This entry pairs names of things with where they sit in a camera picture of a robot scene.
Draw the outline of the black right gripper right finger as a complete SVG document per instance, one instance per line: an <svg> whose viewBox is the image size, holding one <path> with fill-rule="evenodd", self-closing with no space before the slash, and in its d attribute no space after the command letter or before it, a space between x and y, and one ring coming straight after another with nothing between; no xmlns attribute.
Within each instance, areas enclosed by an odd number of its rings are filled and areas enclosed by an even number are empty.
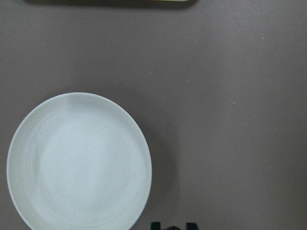
<svg viewBox="0 0 307 230"><path fill-rule="evenodd" d="M197 223L195 222L187 222L186 223L186 230L199 230Z"/></svg>

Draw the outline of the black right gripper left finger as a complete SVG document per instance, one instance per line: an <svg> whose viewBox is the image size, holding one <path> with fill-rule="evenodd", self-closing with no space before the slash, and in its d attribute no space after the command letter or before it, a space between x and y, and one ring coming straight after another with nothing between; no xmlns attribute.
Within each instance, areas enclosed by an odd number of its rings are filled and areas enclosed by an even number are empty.
<svg viewBox="0 0 307 230"><path fill-rule="evenodd" d="M150 230L161 230L161 223L160 222L151 222Z"/></svg>

